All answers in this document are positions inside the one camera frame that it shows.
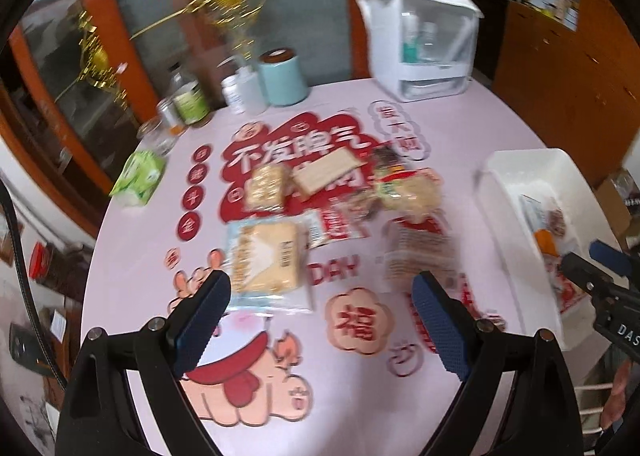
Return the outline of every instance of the cartoon pig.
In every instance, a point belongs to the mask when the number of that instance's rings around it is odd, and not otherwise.
[[[188,280],[178,272],[174,277],[177,298],[169,310],[193,295],[220,266],[221,258],[219,251],[212,250],[209,267],[198,268]],[[268,325],[268,318],[242,311],[220,320],[198,366],[181,381],[201,419],[222,426],[261,426],[270,416],[296,422],[309,414],[311,388],[304,378],[291,374],[291,368],[302,362],[300,342],[285,331],[270,347]]]

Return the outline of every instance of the brown lid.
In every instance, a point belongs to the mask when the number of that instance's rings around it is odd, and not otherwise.
[[[296,53],[291,48],[275,48],[273,50],[266,51],[260,55],[260,61],[267,64],[273,64],[275,62],[284,62],[289,59],[293,59]]]

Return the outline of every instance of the metal screw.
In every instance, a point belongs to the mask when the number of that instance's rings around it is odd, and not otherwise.
[[[553,339],[556,338],[554,333],[550,330],[547,330],[546,328],[542,328],[542,330],[540,330],[538,333],[540,333],[540,338],[543,341],[551,342]]]
[[[495,326],[489,319],[480,319],[476,321],[476,328],[482,333],[491,333],[495,329]]]
[[[104,330],[102,328],[95,327],[89,330],[89,333],[87,333],[86,337],[91,341],[95,341],[103,333],[104,333]]]
[[[148,323],[146,323],[146,327],[151,331],[158,331],[164,327],[164,317],[153,317]]]

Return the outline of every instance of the cardboard box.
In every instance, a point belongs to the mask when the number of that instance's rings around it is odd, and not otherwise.
[[[634,218],[629,213],[624,200],[613,184],[613,180],[619,176],[621,171],[624,170],[621,169],[607,176],[607,179],[596,190],[595,195],[620,248],[627,250],[626,239],[640,234],[640,218]]]

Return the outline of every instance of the printed tablecloth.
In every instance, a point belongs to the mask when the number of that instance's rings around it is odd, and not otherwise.
[[[389,142],[444,184],[443,216],[460,239],[461,298],[477,316],[520,332],[516,303],[492,236],[474,198],[474,176],[489,154],[543,147],[497,97],[472,82],[459,96],[399,104],[372,80],[318,86],[290,108],[258,118],[219,111],[185,133],[169,155],[144,208],[110,205],[84,302],[82,334],[139,329],[193,293],[225,257],[226,223],[248,216],[244,184],[265,162],[305,165],[348,147],[367,159]],[[320,208],[370,181],[367,163],[293,214]],[[272,318],[232,312],[213,333],[200,366],[184,381],[198,415],[225,455],[415,455],[459,386],[415,319],[407,294],[384,280],[386,213],[367,223],[368,238],[310,250],[312,314]],[[132,393],[151,448],[167,453],[130,373]],[[485,426],[486,448],[508,394],[508,382]]]

